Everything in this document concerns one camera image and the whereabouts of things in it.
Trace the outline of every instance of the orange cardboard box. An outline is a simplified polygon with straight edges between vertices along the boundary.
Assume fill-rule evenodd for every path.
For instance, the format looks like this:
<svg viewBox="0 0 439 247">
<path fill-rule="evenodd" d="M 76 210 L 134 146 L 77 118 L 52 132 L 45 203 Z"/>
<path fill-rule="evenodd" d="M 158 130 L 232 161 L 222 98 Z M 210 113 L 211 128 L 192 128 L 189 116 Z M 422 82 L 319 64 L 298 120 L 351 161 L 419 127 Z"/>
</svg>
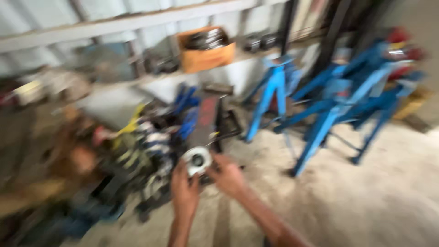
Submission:
<svg viewBox="0 0 439 247">
<path fill-rule="evenodd" d="M 232 63 L 235 55 L 235 42 L 232 42 L 231 44 L 224 47 L 206 51 L 188 50 L 185 47 L 189 35 L 202 31 L 209 31 L 216 28 L 221 27 L 206 26 L 176 35 L 178 46 L 180 48 L 180 61 L 185 73 L 195 73 L 198 71 L 213 69 L 215 67 L 224 66 Z"/>
</svg>

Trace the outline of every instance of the metal beam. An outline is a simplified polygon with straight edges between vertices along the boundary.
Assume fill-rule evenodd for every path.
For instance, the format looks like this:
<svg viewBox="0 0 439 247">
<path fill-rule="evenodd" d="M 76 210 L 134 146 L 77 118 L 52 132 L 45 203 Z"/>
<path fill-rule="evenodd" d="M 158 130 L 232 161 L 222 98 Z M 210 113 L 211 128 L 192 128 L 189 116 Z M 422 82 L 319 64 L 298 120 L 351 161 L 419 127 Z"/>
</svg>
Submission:
<svg viewBox="0 0 439 247">
<path fill-rule="evenodd" d="M 257 6 L 256 0 L 223 0 L 173 7 L 162 11 L 117 16 L 52 29 L 30 31 L 0 39 L 0 53 L 136 30 L 197 17 L 240 11 Z"/>
</svg>

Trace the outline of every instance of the concrete floor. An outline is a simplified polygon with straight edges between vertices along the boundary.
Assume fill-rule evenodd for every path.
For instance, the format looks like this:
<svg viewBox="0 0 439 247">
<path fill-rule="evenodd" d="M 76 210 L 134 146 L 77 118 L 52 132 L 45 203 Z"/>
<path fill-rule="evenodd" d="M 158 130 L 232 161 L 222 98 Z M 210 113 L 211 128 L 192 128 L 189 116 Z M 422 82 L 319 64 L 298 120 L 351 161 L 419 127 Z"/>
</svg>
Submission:
<svg viewBox="0 0 439 247">
<path fill-rule="evenodd" d="M 334 131 L 359 144 L 347 125 Z M 300 152 L 304 142 L 294 133 Z M 428 135 L 389 124 L 361 166 L 347 158 L 354 151 L 334 138 L 295 179 L 283 175 L 293 165 L 282 135 L 260 131 L 252 144 L 231 140 L 226 153 L 244 170 L 251 187 L 273 210 L 316 246 L 437 246 L 439 244 L 439 131 Z M 132 198 L 116 224 L 100 223 L 80 242 L 64 246 L 166 246 L 173 219 L 169 203 L 141 224 Z M 238 205 L 205 187 L 189 246 L 262 246 L 263 233 Z"/>
</svg>

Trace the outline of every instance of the human hand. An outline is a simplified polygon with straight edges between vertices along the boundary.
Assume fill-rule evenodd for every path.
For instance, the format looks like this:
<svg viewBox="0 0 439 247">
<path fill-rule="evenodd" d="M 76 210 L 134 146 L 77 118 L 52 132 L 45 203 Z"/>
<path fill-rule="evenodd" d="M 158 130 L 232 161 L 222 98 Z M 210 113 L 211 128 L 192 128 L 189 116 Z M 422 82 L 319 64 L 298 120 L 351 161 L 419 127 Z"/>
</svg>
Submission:
<svg viewBox="0 0 439 247">
<path fill-rule="evenodd" d="M 171 190 L 173 194 L 175 218 L 177 220 L 192 220 L 197 210 L 200 196 L 198 194 L 199 175 L 192 176 L 192 183 L 187 178 L 186 163 L 180 159 L 172 173 Z"/>
<path fill-rule="evenodd" d="M 219 171 L 213 167 L 208 167 L 206 173 L 215 181 L 217 188 L 233 198 L 237 198 L 245 193 L 248 190 L 248 186 L 240 168 L 235 162 L 222 154 L 213 152 L 210 154 L 218 164 Z"/>
</svg>

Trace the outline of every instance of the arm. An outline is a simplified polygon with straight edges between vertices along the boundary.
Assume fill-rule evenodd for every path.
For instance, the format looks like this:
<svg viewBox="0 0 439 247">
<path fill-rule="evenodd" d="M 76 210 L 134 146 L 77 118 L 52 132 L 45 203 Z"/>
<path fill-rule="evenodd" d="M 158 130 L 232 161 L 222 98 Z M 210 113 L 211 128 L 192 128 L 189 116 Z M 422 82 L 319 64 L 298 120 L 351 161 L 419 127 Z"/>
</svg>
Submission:
<svg viewBox="0 0 439 247">
<path fill-rule="evenodd" d="M 262 228 L 273 247 L 312 246 L 271 211 L 247 186 L 240 169 L 226 156 L 212 154 L 219 171 L 209 168 L 207 174 L 219 190 L 236 199 Z"/>
<path fill-rule="evenodd" d="M 186 164 L 180 160 L 172 174 L 171 181 L 175 218 L 171 226 L 168 247 L 187 246 L 192 221 L 200 199 L 198 180 L 198 174 L 195 174 L 192 177 L 192 183 L 189 184 Z"/>
</svg>

